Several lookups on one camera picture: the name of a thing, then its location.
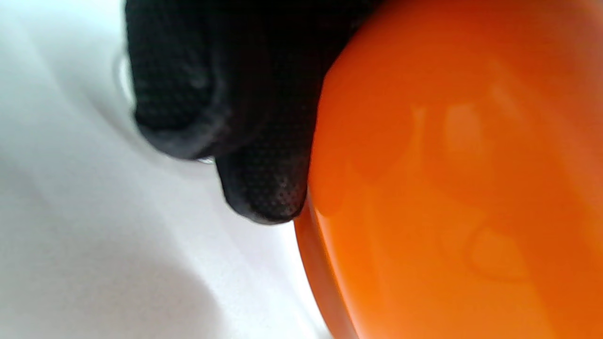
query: orange plastic surface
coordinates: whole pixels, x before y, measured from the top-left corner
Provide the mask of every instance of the orange plastic surface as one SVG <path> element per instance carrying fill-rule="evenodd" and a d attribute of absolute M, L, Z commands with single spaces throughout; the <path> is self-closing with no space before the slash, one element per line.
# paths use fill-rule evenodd
<path fill-rule="evenodd" d="M 339 298 L 317 294 L 323 313 L 342 303 L 329 326 L 603 338 L 602 6 L 399 0 L 357 34 L 324 84 L 296 222 L 314 291 Z"/>

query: textured glove material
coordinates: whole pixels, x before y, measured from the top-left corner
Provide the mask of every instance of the textured glove material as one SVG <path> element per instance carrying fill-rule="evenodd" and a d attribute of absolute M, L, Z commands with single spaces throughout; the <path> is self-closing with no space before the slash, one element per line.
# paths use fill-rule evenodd
<path fill-rule="evenodd" d="M 322 79 L 359 0 L 128 0 L 135 118 L 158 150 L 215 156 L 238 213 L 284 223 L 306 197 Z"/>

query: gloved hand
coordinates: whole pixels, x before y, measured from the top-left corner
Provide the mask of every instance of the gloved hand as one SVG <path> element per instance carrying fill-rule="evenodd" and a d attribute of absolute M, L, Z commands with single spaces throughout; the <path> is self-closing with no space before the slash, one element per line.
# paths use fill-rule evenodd
<path fill-rule="evenodd" d="M 215 157 L 238 214 L 291 220 L 323 77 L 377 2 L 128 0 L 140 132 L 171 156 Z"/>

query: white surface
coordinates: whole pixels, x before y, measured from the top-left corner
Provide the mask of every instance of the white surface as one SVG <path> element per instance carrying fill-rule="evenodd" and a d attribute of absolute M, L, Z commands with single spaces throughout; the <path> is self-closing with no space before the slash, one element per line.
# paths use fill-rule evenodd
<path fill-rule="evenodd" d="M 329 338 L 292 225 L 135 132 L 117 0 L 0 0 L 0 338 Z"/>

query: black glove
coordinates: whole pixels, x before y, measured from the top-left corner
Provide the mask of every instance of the black glove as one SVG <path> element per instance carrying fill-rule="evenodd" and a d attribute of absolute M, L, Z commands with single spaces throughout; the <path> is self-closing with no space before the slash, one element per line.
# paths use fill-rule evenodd
<path fill-rule="evenodd" d="M 215 157 L 238 214 L 291 220 L 323 77 L 375 2 L 128 0 L 140 132 L 171 156 Z"/>

